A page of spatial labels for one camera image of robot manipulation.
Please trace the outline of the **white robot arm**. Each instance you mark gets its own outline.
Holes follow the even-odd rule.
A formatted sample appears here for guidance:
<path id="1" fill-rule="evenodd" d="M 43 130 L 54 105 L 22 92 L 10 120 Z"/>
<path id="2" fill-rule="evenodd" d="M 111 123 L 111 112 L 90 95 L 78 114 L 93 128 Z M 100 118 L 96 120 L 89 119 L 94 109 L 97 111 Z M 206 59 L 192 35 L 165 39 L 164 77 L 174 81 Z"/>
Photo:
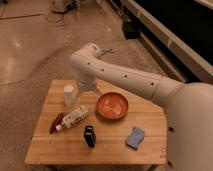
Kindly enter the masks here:
<path id="1" fill-rule="evenodd" d="M 167 121 L 166 170 L 213 171 L 213 84 L 183 83 L 110 64 L 101 56 L 94 43 L 70 55 L 78 87 L 91 89 L 99 78 L 162 107 Z"/>

